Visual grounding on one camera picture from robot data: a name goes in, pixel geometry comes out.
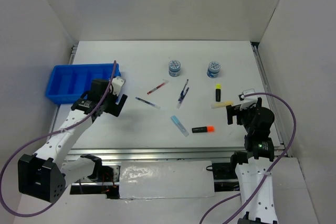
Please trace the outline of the blue grip ballpoint pen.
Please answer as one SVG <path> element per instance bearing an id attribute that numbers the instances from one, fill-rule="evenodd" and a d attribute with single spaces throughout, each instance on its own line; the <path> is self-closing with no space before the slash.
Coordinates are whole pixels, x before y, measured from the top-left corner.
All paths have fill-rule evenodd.
<path id="1" fill-rule="evenodd" d="M 184 85 L 184 87 L 183 87 L 183 89 L 182 89 L 182 91 L 181 91 L 181 93 L 180 93 L 180 96 L 179 96 L 178 101 L 181 101 L 181 99 L 182 99 L 182 97 L 183 97 L 183 95 L 184 95 L 184 92 L 185 92 L 185 89 L 186 89 L 187 84 L 188 84 L 188 79 L 186 79 L 185 85 Z"/>

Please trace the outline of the orange cap black highlighter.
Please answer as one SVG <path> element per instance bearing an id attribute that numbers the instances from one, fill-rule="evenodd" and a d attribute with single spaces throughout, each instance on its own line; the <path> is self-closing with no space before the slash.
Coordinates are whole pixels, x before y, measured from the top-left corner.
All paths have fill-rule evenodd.
<path id="1" fill-rule="evenodd" d="M 192 128 L 192 133 L 205 133 L 205 132 L 214 132 L 215 128 L 211 126 L 202 126 Z"/>

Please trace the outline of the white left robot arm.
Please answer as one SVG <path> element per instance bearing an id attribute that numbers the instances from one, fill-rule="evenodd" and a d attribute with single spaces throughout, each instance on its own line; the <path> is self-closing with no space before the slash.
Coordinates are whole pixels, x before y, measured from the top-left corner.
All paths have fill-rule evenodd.
<path id="1" fill-rule="evenodd" d="M 94 79 L 90 90 L 84 92 L 71 106 L 60 127 L 33 155 L 24 154 L 18 161 L 18 189 L 26 194 L 55 203 L 66 187 L 84 177 L 96 182 L 104 173 L 113 170 L 102 164 L 101 158 L 84 154 L 75 161 L 65 161 L 79 137 L 93 125 L 103 113 L 119 116 L 127 95 L 121 94 L 125 79 L 115 77 L 112 81 Z"/>

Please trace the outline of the dark blue gel pen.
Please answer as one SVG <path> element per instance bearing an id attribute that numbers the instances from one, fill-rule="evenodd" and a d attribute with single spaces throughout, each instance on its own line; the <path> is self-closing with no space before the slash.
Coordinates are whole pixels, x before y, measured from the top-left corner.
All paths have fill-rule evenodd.
<path id="1" fill-rule="evenodd" d="M 144 100 L 144 99 L 142 99 L 142 98 L 135 97 L 135 99 L 138 100 L 138 101 L 141 101 L 141 102 L 143 102 L 143 103 L 145 103 L 145 104 L 148 104 L 148 105 L 150 105 L 150 106 L 152 106 L 152 107 L 154 107 L 154 108 L 156 108 L 156 109 L 160 109 L 160 108 L 161 108 L 160 106 L 158 106 L 158 105 L 156 105 L 156 104 L 154 104 L 154 103 L 152 103 L 152 102 L 149 102 L 149 101 L 147 101 L 147 100 Z"/>

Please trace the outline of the red gel pen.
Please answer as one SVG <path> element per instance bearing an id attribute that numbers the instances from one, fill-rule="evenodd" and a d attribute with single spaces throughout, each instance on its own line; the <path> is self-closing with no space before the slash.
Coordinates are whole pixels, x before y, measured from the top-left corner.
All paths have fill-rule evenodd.
<path id="1" fill-rule="evenodd" d="M 154 91 L 158 90 L 159 88 L 163 87 L 164 85 L 166 85 L 167 83 L 169 83 L 168 80 L 163 80 L 163 82 L 161 84 L 159 84 L 158 86 L 156 86 L 155 88 L 151 89 L 150 91 L 147 92 L 147 95 L 153 93 Z"/>

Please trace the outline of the yellow cap black highlighter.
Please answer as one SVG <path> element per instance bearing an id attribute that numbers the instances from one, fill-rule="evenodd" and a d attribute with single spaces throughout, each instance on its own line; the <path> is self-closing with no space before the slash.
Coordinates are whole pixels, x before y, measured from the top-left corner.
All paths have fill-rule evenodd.
<path id="1" fill-rule="evenodd" d="M 215 101 L 220 102 L 221 101 L 221 84 L 217 83 L 215 87 Z"/>

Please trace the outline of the pale yellow highlighter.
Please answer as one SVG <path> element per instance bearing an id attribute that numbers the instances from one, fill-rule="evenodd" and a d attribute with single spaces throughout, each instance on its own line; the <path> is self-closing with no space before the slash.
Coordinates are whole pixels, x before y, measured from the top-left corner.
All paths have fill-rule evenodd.
<path id="1" fill-rule="evenodd" d="M 233 101 L 215 102 L 211 104 L 212 109 L 223 108 L 229 105 L 233 105 Z"/>

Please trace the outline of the white foil cover plate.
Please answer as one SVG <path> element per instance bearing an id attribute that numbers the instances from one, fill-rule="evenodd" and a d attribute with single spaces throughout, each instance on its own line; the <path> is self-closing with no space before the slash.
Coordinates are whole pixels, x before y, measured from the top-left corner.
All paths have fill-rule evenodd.
<path id="1" fill-rule="evenodd" d="M 210 161 L 123 162 L 121 199 L 207 198 L 215 196 Z"/>

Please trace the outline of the aluminium rail frame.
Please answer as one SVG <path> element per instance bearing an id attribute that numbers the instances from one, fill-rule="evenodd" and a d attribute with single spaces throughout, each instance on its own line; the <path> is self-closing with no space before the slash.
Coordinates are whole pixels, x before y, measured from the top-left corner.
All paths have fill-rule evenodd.
<path id="1" fill-rule="evenodd" d="M 200 76 L 200 66 L 189 74 L 191 88 L 179 109 L 170 101 L 176 95 L 178 78 L 173 78 L 159 93 L 146 95 L 136 90 L 134 69 L 123 66 L 128 99 L 119 115 L 103 114 L 77 141 L 67 155 L 73 161 L 80 155 L 92 154 L 105 163 L 119 161 L 169 161 L 211 159 L 224 162 L 235 151 L 244 150 L 245 130 L 227 124 L 224 108 L 212 109 L 212 79 Z M 160 109 L 135 99 L 152 102 Z M 185 137 L 172 122 L 176 116 L 189 135 Z M 192 128 L 213 126 L 214 132 L 192 133 Z"/>

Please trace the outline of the blue plastic divided bin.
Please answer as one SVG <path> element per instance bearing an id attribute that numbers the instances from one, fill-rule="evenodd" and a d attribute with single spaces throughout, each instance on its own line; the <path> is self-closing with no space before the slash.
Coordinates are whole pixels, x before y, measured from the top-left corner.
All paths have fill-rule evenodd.
<path id="1" fill-rule="evenodd" d="M 109 81 L 113 63 L 57 65 L 46 89 L 46 97 L 54 104 L 71 104 L 89 91 L 94 79 Z"/>

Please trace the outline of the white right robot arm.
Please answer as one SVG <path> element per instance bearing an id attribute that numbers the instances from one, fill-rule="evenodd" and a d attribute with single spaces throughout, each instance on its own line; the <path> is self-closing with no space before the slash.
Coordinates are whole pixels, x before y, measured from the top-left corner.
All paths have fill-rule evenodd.
<path id="1" fill-rule="evenodd" d="M 229 172 L 238 178 L 243 210 L 239 223 L 278 223 L 274 206 L 272 174 L 268 168 L 275 159 L 270 128 L 274 123 L 273 112 L 262 106 L 262 99 L 242 97 L 241 104 L 228 105 L 227 122 L 233 120 L 244 127 L 243 152 L 230 158 Z"/>

